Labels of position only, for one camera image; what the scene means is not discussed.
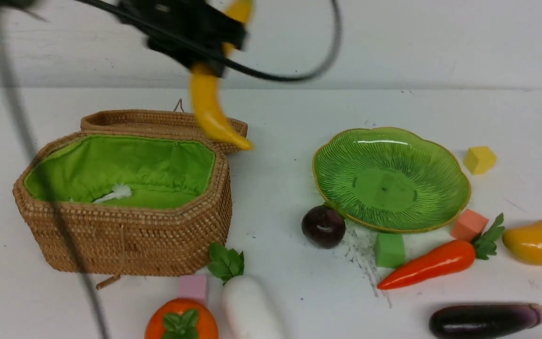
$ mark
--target toy banana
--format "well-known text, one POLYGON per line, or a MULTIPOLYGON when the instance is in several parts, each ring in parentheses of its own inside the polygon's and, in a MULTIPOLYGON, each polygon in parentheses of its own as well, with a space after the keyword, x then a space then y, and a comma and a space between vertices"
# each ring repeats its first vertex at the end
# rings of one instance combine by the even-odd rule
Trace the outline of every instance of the toy banana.
MULTIPOLYGON (((251 17, 253 1, 235 0, 225 14, 247 24, 251 17)), ((234 48, 234 45, 224 43, 225 56, 228 57, 234 48)), ((206 64, 196 63, 191 67, 191 105, 196 121, 211 139, 234 144, 242 150, 250 150, 252 143, 234 131, 219 105, 219 81, 220 78, 213 75, 206 64)))

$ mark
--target basket handle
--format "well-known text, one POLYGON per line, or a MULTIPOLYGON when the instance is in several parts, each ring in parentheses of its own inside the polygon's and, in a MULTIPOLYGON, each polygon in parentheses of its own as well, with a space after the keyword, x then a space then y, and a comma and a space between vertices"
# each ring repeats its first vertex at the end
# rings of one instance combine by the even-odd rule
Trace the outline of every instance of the basket handle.
POLYGON ((115 275, 112 275, 112 277, 109 277, 105 281, 100 282, 99 284, 95 285, 96 290, 101 290, 104 287, 110 286, 112 283, 116 283, 120 279, 120 273, 122 272, 123 267, 125 266, 125 256, 127 256, 127 253, 125 251, 125 235, 123 230, 125 229, 125 225, 120 225, 120 246, 122 251, 122 256, 120 257, 120 265, 119 269, 116 272, 115 275))
POLYGON ((183 99, 182 98, 179 98, 179 101, 177 101, 177 105, 175 105, 175 109, 173 110, 173 112, 177 112, 178 108, 181 109, 181 112, 185 113, 185 111, 183 110, 183 99))

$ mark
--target carrot leaves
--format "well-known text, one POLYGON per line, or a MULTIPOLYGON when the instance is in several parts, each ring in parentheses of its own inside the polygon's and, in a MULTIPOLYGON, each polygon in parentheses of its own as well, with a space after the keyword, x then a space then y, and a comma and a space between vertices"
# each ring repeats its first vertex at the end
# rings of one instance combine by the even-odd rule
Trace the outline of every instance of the carrot leaves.
POLYGON ((503 213, 495 218, 488 231, 477 236, 472 241, 477 259, 488 260, 488 256, 497 255, 497 244, 495 244, 495 241, 499 240, 503 232, 505 232, 505 227, 501 226, 501 224, 503 224, 503 213))

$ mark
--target pink cube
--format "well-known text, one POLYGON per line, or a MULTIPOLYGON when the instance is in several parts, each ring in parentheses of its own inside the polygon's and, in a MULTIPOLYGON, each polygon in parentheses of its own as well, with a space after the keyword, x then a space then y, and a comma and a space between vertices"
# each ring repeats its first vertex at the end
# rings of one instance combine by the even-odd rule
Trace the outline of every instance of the pink cube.
POLYGON ((207 277, 204 274, 182 275, 179 277, 179 292, 177 298, 192 299, 207 306, 207 282, 207 277))
POLYGON ((455 239, 472 241, 484 232, 488 219, 473 210, 465 210, 455 222, 451 236, 455 239))

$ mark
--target green plate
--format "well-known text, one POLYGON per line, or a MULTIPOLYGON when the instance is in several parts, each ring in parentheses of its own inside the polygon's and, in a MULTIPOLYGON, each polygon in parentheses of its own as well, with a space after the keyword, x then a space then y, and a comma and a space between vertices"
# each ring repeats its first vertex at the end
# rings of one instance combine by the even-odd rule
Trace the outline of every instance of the green plate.
POLYGON ((349 129, 315 153, 319 193, 382 232, 427 232, 454 221, 471 185, 443 146, 404 129, 349 129))

